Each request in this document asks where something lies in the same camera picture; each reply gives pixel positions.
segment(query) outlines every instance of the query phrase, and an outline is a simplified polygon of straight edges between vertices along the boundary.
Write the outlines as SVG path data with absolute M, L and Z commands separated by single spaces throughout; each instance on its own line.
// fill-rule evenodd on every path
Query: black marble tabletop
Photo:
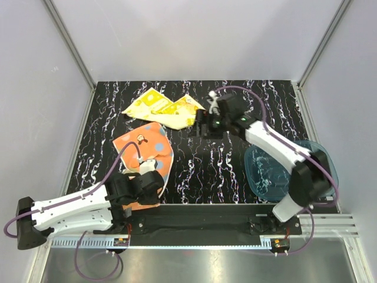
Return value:
M 240 85 L 264 101 L 267 122 L 290 140 L 307 139 L 297 99 L 290 81 L 112 81 L 100 82 L 90 108 L 75 161 L 68 192 L 99 182 L 111 167 L 117 152 L 112 141 L 147 122 L 121 112 L 150 87 L 172 101 L 189 94 L 204 108 L 210 90 Z M 243 94 L 250 112 L 260 116 L 260 106 Z M 249 144 L 225 135 L 223 140 L 187 137 L 188 130 L 167 129 L 174 150 L 174 163 L 162 203 L 257 203 L 244 172 L 244 154 Z M 117 170 L 123 170 L 120 163 Z

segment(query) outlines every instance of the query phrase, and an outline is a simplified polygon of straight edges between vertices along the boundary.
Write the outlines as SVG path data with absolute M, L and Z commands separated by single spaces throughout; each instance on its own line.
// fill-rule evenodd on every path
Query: white backdrop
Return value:
M 54 0 L 94 80 L 298 80 L 341 0 Z
M 377 2 L 354 1 L 304 86 L 320 142 L 339 175 L 377 278 Z
M 90 97 L 40 0 L 0 1 L 0 85 L 2 229 L 18 199 L 59 195 Z M 1 232 L 1 282 L 26 282 L 33 252 Z

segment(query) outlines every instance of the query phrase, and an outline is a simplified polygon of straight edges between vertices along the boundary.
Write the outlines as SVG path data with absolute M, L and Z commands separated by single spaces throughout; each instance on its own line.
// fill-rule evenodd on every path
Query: blue plastic bin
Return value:
M 310 149 L 312 152 L 320 149 L 326 153 L 330 165 L 331 175 L 338 185 L 338 176 L 334 164 L 323 146 L 313 141 L 299 140 L 294 143 Z M 272 158 L 271 155 L 257 146 L 250 146 L 244 155 L 246 176 L 253 193 L 268 201 L 281 200 L 288 192 L 290 174 Z M 334 188 L 324 196 L 334 194 Z

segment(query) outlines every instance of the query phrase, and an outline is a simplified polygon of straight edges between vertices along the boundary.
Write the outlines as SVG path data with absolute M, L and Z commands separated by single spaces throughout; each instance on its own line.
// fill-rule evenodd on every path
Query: white panel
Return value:
M 54 0 L 94 80 L 298 80 L 341 0 Z
M 354 1 L 304 92 L 339 175 L 340 204 L 354 215 L 377 277 L 377 2 Z
M 18 199 L 58 196 L 90 90 L 40 0 L 0 1 L 0 223 Z M 32 251 L 0 236 L 2 282 L 25 282 Z

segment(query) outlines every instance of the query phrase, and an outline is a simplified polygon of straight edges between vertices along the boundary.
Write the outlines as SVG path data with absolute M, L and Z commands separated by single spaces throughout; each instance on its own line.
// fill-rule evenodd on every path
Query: reflective surface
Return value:
M 294 239 L 293 248 L 303 244 Z M 80 250 L 81 271 L 104 277 L 115 258 L 101 255 L 87 263 L 96 250 Z M 43 282 L 87 282 L 74 271 L 73 249 L 52 249 Z M 299 255 L 261 256 L 247 251 L 128 250 L 121 254 L 122 274 L 108 282 L 356 282 L 344 243 L 340 239 L 314 239 Z

